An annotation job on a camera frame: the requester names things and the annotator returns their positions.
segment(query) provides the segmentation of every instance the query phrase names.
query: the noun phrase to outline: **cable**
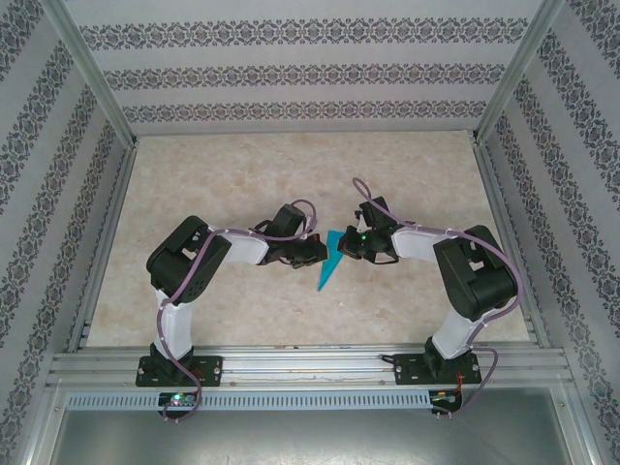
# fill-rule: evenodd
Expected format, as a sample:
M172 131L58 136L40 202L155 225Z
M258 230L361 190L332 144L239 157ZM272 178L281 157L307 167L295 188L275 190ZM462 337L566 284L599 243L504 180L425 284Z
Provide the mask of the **cable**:
M497 367L497 362L499 360L499 354L497 353L497 351L495 349L491 349L490 347L480 347L480 346L476 346L475 347L473 345L474 339L476 339L476 336L478 336L478 334L481 332L482 328L485 327L489 322L492 322L493 320L497 320L498 318L502 318L502 317L508 315L512 310L514 310L519 305L519 303L521 303L521 299L523 298L523 279L521 278L521 275L520 275L518 269L516 268L516 266L514 265L514 263L512 263L511 260L506 255L504 255L504 253L501 250L499 250L497 247L492 246L488 242L486 242L486 241L484 241L482 239L478 239L477 237L474 237L474 236L472 236L470 234L467 234L466 232L453 231L453 230L442 230L442 229L438 229L438 228L428 228L426 226L412 225L410 222L408 222L406 220L403 220L402 218L394 215L389 210L387 210L386 208L383 208L378 203L373 201L372 200L372 194L370 192L370 188L368 187L368 185L364 181L362 181L358 177L354 177L353 178L353 185L356 187L357 191L361 194L362 197L364 197L364 199L367 202L369 202L371 205L373 205L379 211L384 213L386 216L388 216L389 218L394 220L399 225L404 226L405 228L409 228L410 230L413 230L413 231L420 231L422 233L431 233L431 234L437 234L437 235L455 235L457 237L462 237L462 238L467 239L467 240L469 240L471 242L474 242L474 243L478 244L481 247L484 247L486 250L490 251L495 256L497 256L502 262L504 262L504 264L506 264L506 267L510 271L512 277L514 278L514 281L516 283L516 297L512 301L512 303L508 307L506 307L506 309L504 309L504 310L502 310L502 311L500 311L500 312L498 312L498 313L496 313L494 315L491 315L491 316L483 319L480 322L480 324L476 327L476 329L474 329L474 331L472 332L470 337L467 339L466 344L473 351L475 351L475 352L491 352L491 353L493 353L493 363L491 364L491 367L489 368L488 372L486 373L486 376L484 377L484 379L482 380L482 382L478 386L478 389L476 389L474 394L472 394L472 396L469 398L467 403L465 405L463 405L457 412L454 412L454 415L456 415L456 414L462 412L465 407L467 407L470 404L472 404L478 398L478 396L480 395L480 393L481 393L482 389L484 388L484 386L491 379L491 375L495 371L495 368Z
M192 382L196 385L196 389L197 389L196 403L194 404L194 407L192 407L190 411L188 411L183 417L170 418L167 415L168 408L171 406L171 403L169 402L164 406L164 411L162 412L164 421L173 420L174 423L180 423L181 421L184 421L188 419L189 417L191 417L193 414L195 414L202 403L202 386L201 386L200 380L196 376L194 376L193 373L191 373L187 368L185 368L174 357L174 355L172 354L170 350L170 347L168 346L168 343L166 342L166 336L164 335L164 329L162 328L162 319L164 317L164 309L166 308L166 305L168 305L169 303L175 302L183 294L183 291L185 291L185 288L187 287L189 282L194 277L194 274L196 273L196 270L198 269L198 266L202 261L202 257L204 257L204 254L206 253L206 249L208 248L209 244L213 240L213 237L215 237L218 234L234 233L234 234L240 234L240 235L249 235L251 237L256 237L262 240L286 242L289 240L296 240L296 239L302 238L305 235L311 233L317 227L317 222L318 222L317 208L314 206L313 203L311 203L310 201L307 201L306 199L298 199L292 202L291 205L295 206L296 204L299 204L299 203L305 203L306 205L310 206L310 209L312 210L312 219L310 220L310 222L308 223L308 225L306 226L306 228L304 228L302 232L289 236L289 237L272 237L270 235L264 235L258 232L247 231L247 230L234 230L234 229L226 229L226 230L220 229L220 230L215 230L211 232L209 236L206 238L206 240L204 241L204 244L202 245L199 253L194 258L194 262L192 263L192 266L190 267L190 270L188 271L187 275L185 275L185 278L183 279L183 282L181 283L181 285L178 287L178 289L174 292L174 294L171 297L167 297L164 300L162 300L162 303L159 307L159 311L157 312L157 337L159 337L159 340L162 343L162 347L164 348L164 352L166 353L166 356L168 357L168 359L172 362L172 364L176 368L178 368L183 374L185 374L185 376L187 376L190 380L192 380Z

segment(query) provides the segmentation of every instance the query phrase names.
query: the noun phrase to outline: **marble floor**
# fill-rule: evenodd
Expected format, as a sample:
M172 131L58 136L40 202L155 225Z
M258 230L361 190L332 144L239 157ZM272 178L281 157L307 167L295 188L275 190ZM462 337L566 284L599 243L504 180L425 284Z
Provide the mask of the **marble floor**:
M88 346L150 344L157 306L146 259L187 216L246 229L305 198L317 206L317 232L326 238L356 222L362 197L354 175L400 216L460 230L485 224L498 237L465 132L143 138ZM198 300L194 343L423 342L450 308L432 263L375 266L345 257L319 293L320 271L319 264L223 265ZM479 336L527 339L520 311Z

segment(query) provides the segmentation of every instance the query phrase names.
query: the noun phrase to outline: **enclosure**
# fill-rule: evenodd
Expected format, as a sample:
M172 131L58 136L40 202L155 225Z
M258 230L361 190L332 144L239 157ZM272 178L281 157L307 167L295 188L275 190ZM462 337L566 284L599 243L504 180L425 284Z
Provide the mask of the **enclosure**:
M0 8L1 463L620 461L616 0ZM320 292L320 264L231 263L192 319L219 386L164 424L173 389L136 386L149 255L190 215L247 230L299 198L325 241L354 176L515 263L477 404L437 421L382 359L451 309L435 263L344 257Z

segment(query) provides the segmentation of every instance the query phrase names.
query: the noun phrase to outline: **blue paper triangle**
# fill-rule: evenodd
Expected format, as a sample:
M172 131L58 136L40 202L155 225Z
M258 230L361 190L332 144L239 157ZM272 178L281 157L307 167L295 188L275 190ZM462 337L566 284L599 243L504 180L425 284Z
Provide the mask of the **blue paper triangle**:
M331 274L342 259L342 252L338 252L338 241L344 235L341 231L329 230L327 233L327 260L323 262L321 268L321 279L319 279L319 291L327 284Z

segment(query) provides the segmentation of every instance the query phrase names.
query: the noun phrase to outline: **patterned wallpaper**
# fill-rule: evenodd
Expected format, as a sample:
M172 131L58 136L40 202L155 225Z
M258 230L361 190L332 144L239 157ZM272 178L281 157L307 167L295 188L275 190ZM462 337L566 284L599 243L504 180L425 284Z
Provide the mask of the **patterned wallpaper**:
M619 25L612 2L565 4L487 141L604 463L620 462Z
M66 348L125 157L36 1L2 0L0 464L16 459Z
M541 0L67 5L138 135L474 129Z

